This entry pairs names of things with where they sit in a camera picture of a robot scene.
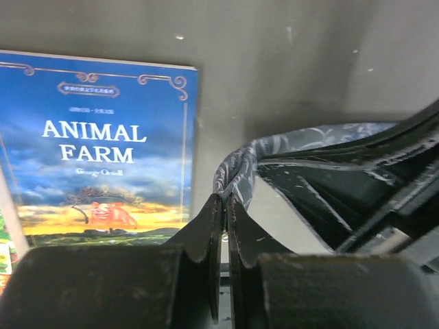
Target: gray patterned strap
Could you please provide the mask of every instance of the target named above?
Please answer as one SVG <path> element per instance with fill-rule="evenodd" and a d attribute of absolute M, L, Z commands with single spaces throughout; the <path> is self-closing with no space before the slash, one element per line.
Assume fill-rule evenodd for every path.
<path fill-rule="evenodd" d="M 262 157 L 356 141 L 382 132 L 395 124 L 321 125 L 255 139 L 224 159 L 215 172 L 213 192 L 223 198 L 234 193 L 248 209 L 252 201 L 258 160 Z"/>

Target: blue sky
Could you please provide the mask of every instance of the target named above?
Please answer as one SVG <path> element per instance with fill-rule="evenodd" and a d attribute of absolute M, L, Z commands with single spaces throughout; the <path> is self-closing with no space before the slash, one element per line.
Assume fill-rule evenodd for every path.
<path fill-rule="evenodd" d="M 86 73 L 113 73 L 122 75 L 185 76 L 189 94 L 187 117 L 187 146 L 185 204 L 189 205 L 191 186 L 191 159 L 193 153 L 193 123 L 196 105 L 196 71 L 159 68 L 154 66 L 85 62 L 38 58 L 0 53 L 0 62 L 26 63 L 34 68 L 50 68 Z M 116 86 L 121 94 L 115 99 L 87 95 L 63 95 L 57 90 L 60 82 Z M 32 76 L 23 69 L 0 67 L 0 133 L 5 142 L 8 157 L 25 204 L 58 205 L 64 201 L 64 193 L 81 187 L 107 184 L 124 187 L 141 195 L 147 202 L 178 204 L 180 201 L 180 174 L 182 154 L 182 122 L 184 101 L 182 93 L 167 81 L 149 80 L 140 85 L 136 79 L 103 77 L 97 82 L 80 82 L 75 74 L 36 71 Z M 70 107 L 103 108 L 115 114 L 69 112 Z M 112 131 L 118 125 L 138 125 L 139 137 L 147 137 L 145 143 L 124 141 L 90 141 L 74 138 L 42 137 L 46 120 L 96 122 L 98 126 L 112 123 Z M 61 160 L 59 144 L 118 147 L 123 151 L 133 147 L 134 164 L 105 162 L 79 162 Z M 123 170 L 124 176 L 78 175 L 75 169 Z"/>

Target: book cover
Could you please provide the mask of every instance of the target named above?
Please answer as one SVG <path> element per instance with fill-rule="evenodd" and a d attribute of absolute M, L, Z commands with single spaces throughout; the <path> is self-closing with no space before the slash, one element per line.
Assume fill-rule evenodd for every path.
<path fill-rule="evenodd" d="M 12 263 L 7 243 L 0 243 L 0 274 L 12 274 Z"/>
<path fill-rule="evenodd" d="M 19 263 L 19 257 L 17 255 L 15 244 L 12 241 L 8 229 L 5 224 L 5 219 L 3 218 L 3 213 L 0 209 L 0 244 L 6 244 L 9 247 L 9 255 L 12 271 L 15 270 L 16 266 Z"/>
<path fill-rule="evenodd" d="M 0 274 L 0 296 L 3 293 L 3 290 L 6 288 L 6 284 L 8 283 L 8 280 L 10 278 L 10 275 L 8 274 Z"/>
<path fill-rule="evenodd" d="M 188 222 L 197 78 L 0 51 L 0 164 L 31 247 L 162 243 Z"/>

